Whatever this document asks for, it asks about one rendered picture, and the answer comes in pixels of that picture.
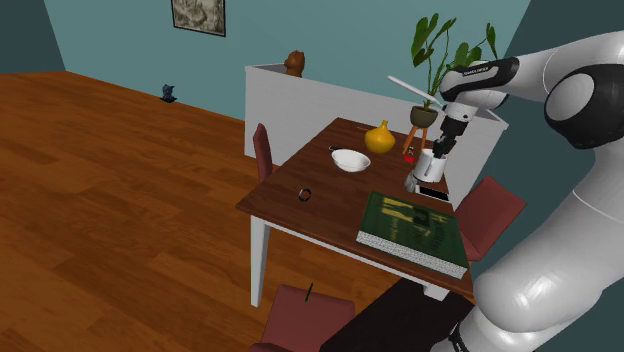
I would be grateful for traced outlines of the white mug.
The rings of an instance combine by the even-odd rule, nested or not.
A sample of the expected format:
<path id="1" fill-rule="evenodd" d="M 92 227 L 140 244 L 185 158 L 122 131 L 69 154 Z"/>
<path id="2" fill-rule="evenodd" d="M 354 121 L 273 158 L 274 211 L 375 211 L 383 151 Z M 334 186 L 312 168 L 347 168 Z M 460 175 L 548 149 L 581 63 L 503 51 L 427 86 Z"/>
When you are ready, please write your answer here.
<path id="1" fill-rule="evenodd" d="M 431 149 L 422 149 L 413 170 L 413 175 L 422 182 L 439 182 L 443 176 L 446 162 L 447 157 L 445 155 L 437 158 Z"/>

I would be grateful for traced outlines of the yellow vase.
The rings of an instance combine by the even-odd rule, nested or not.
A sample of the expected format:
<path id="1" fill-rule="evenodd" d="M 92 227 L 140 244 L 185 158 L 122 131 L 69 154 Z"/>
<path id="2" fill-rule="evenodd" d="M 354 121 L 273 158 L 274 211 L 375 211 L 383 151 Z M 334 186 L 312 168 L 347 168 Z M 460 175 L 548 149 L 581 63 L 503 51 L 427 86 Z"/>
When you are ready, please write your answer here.
<path id="1" fill-rule="evenodd" d="M 379 127 L 367 131 L 364 141 L 367 149 L 376 154 L 390 151 L 396 143 L 395 137 L 388 129 L 387 120 L 383 120 Z"/>

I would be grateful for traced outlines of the potted green plant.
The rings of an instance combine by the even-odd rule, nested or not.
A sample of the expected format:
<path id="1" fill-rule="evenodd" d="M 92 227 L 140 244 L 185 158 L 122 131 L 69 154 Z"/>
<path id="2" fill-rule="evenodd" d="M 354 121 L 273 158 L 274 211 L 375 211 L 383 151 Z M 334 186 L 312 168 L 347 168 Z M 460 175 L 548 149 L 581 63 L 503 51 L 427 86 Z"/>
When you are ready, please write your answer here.
<path id="1" fill-rule="evenodd" d="M 482 58 L 482 44 L 487 42 L 494 58 L 498 58 L 496 50 L 496 31 L 495 28 L 488 23 L 485 28 L 485 38 L 478 44 L 470 46 L 467 42 L 462 42 L 455 51 L 452 59 L 449 58 L 449 30 L 456 22 L 456 18 L 447 20 L 437 30 L 434 36 L 432 33 L 436 30 L 439 14 L 434 13 L 430 17 L 422 17 L 416 24 L 415 33 L 411 45 L 411 58 L 414 67 L 418 67 L 424 62 L 428 65 L 427 76 L 427 94 L 435 97 L 438 93 L 439 86 L 444 75 L 452 68 L 458 66 L 467 67 L 469 64 L 476 62 Z M 443 36 L 445 38 L 444 54 L 441 61 L 434 65 L 431 56 L 435 49 L 435 42 Z"/>

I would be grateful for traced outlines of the dark red chair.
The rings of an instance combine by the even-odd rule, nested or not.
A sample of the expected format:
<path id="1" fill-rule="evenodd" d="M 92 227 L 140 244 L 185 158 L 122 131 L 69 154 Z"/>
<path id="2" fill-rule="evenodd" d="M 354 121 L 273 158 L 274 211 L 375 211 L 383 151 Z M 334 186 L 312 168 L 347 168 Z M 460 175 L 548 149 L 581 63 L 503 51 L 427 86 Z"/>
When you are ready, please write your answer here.
<path id="1" fill-rule="evenodd" d="M 526 205 L 492 177 L 484 177 L 455 210 L 468 261 L 480 261 Z"/>
<path id="2" fill-rule="evenodd" d="M 253 145 L 257 161 L 258 178 L 262 183 L 273 172 L 273 162 L 268 133 L 262 123 L 257 125 L 253 135 Z"/>
<path id="3" fill-rule="evenodd" d="M 247 352 L 319 352 L 355 316 L 353 301 L 279 285 L 261 341 Z"/>

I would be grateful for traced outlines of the white bowl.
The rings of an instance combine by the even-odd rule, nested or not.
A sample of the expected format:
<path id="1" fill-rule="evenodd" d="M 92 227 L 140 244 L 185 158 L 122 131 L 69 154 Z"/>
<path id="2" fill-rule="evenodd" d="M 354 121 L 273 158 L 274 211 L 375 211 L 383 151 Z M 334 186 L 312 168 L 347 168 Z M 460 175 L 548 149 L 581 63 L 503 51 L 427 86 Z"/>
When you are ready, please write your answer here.
<path id="1" fill-rule="evenodd" d="M 350 173 L 364 171 L 371 164 L 366 155 L 350 149 L 337 149 L 331 157 L 338 168 Z"/>

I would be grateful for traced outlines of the green book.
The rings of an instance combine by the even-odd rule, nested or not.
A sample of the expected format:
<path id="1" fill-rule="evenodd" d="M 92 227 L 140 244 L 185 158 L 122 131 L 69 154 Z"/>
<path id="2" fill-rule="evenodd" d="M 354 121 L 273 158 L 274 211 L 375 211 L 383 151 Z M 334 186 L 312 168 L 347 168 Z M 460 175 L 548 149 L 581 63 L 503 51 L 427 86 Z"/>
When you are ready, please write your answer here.
<path id="1" fill-rule="evenodd" d="M 469 269 L 454 216 L 376 191 L 369 194 L 356 241 L 456 279 Z"/>

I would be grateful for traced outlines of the brown wooden table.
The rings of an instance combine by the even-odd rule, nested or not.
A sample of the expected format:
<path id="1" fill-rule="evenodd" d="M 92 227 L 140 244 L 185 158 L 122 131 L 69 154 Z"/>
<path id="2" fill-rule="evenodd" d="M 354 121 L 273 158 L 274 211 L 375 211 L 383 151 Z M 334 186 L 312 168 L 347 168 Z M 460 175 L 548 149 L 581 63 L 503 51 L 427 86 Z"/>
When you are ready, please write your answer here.
<path id="1" fill-rule="evenodd" d="M 356 241 L 372 191 L 446 214 L 453 211 L 447 202 L 405 189 L 404 179 L 412 166 L 396 150 L 372 154 L 370 166 L 362 172 L 339 169 L 330 147 L 364 152 L 365 128 L 363 123 L 335 118 L 237 203 L 237 209 L 250 217 L 252 306 L 258 306 L 262 298 L 269 233 L 273 229 L 417 282 L 431 298 L 443 300 L 450 292 L 467 299 L 474 297 L 469 273 L 454 279 Z"/>

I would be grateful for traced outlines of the brown teddy bear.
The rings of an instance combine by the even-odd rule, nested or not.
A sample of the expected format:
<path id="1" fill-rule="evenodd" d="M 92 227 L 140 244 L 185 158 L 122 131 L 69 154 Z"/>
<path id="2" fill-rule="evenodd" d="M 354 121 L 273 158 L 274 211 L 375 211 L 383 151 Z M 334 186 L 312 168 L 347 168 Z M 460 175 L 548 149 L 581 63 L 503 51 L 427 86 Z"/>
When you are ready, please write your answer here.
<path id="1" fill-rule="evenodd" d="M 305 54 L 302 51 L 292 51 L 284 61 L 285 73 L 290 76 L 302 77 L 305 67 Z"/>

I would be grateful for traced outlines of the dark robot stand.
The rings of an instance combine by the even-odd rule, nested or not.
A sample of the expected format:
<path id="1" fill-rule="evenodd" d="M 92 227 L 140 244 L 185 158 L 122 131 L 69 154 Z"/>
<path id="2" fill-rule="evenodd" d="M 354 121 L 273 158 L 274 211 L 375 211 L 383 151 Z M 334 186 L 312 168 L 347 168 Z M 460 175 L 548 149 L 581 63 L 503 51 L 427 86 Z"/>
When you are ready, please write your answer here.
<path id="1" fill-rule="evenodd" d="M 320 347 L 320 352 L 429 352 L 474 304 L 454 292 L 438 301 L 401 279 Z"/>

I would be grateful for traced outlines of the framed wall picture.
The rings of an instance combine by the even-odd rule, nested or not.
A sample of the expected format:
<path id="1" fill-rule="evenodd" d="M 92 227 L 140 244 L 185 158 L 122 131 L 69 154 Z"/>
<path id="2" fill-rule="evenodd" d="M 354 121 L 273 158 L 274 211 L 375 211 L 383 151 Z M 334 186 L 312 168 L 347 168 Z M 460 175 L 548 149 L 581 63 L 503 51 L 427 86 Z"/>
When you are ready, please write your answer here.
<path id="1" fill-rule="evenodd" d="M 171 0 L 175 28 L 226 36 L 225 0 Z"/>

